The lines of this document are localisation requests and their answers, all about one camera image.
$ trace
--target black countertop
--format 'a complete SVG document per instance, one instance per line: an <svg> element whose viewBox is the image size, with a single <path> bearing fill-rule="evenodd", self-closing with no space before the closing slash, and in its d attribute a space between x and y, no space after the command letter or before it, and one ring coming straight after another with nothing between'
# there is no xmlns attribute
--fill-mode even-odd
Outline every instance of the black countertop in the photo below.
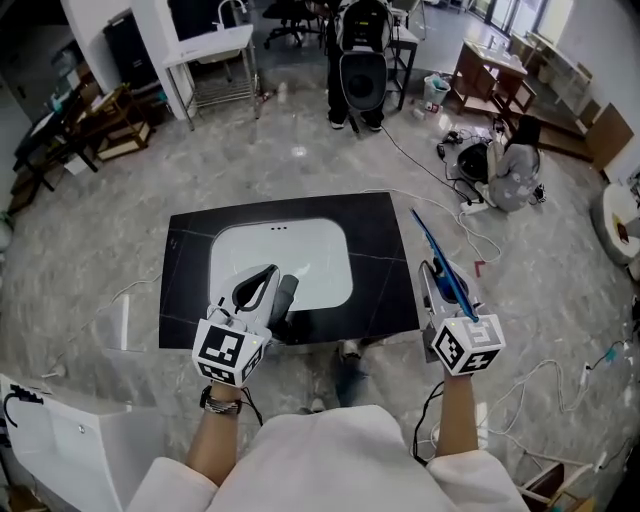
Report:
<svg viewBox="0 0 640 512"><path fill-rule="evenodd" d="M334 308L297 311L292 343L380 338L419 329L409 268L388 193L309 197L174 215L160 297L160 348L191 349L209 305L209 258L226 228L327 218L347 239L353 291Z"/></svg>

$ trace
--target person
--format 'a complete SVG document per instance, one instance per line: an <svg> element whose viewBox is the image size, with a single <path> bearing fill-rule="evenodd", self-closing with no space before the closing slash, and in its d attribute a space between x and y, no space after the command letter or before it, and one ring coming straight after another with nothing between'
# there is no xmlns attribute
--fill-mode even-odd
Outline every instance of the person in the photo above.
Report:
<svg viewBox="0 0 640 512"><path fill-rule="evenodd" d="M356 359L346 354L352 374ZM205 411L186 464L156 459L128 512L527 511L500 462L478 450L471 377L445 370L443 393L436 457L426 469L378 406L276 416L240 461L237 417ZM220 404L241 392L216 382L210 395Z"/></svg>
<svg viewBox="0 0 640 512"><path fill-rule="evenodd" d="M487 149L488 184L476 183L476 190L494 207L514 212L524 207L538 187L541 155L540 121L522 116L518 130L502 147L494 137Z"/></svg>
<svg viewBox="0 0 640 512"><path fill-rule="evenodd" d="M314 0L315 2L326 4L329 10L329 24L327 26L327 53L329 57L329 76L328 76L328 88L329 88L329 123L334 130L341 130L344 128L349 107L347 100L344 97L344 91L342 90L342 82L340 80L340 57L343 52L338 46L336 26L334 18L338 12L340 6L340 0ZM382 121L384 114L382 109L384 101L369 112L362 112L362 121L369 127L371 131L378 132L382 129Z"/></svg>

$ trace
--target white shirt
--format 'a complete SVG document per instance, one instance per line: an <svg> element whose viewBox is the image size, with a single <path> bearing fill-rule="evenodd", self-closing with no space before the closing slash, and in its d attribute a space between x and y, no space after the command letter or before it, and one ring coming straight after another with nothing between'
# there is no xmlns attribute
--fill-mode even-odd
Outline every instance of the white shirt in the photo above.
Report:
<svg viewBox="0 0 640 512"><path fill-rule="evenodd" d="M409 454L400 426L377 406L269 420L218 488L156 459L128 512L525 512L500 462L483 451Z"/></svg>

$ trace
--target office chair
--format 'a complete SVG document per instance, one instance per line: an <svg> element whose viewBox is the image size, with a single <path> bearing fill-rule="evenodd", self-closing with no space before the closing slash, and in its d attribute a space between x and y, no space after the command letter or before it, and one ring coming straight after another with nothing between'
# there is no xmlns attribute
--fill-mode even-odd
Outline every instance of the office chair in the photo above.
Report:
<svg viewBox="0 0 640 512"><path fill-rule="evenodd" d="M311 21L318 20L318 15L307 9L305 2L302 0L276 0L275 3L267 7L262 17L271 20L280 20L282 24L282 27L274 28L269 33L269 37L267 37L267 40L264 42L264 47L267 50L271 46L271 41L289 34L296 38L298 48L302 47L300 34L318 34L320 45L322 45L324 31L311 28ZM307 22L306 27L300 26L303 21Z"/></svg>

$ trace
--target trash bin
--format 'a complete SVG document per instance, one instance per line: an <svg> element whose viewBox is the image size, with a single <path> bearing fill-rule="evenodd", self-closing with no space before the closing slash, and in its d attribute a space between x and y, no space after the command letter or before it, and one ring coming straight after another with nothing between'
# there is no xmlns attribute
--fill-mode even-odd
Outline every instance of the trash bin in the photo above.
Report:
<svg viewBox="0 0 640 512"><path fill-rule="evenodd" d="M434 105L442 105L445 96L451 90L451 86L445 82L440 75L429 75L424 79L423 101Z"/></svg>

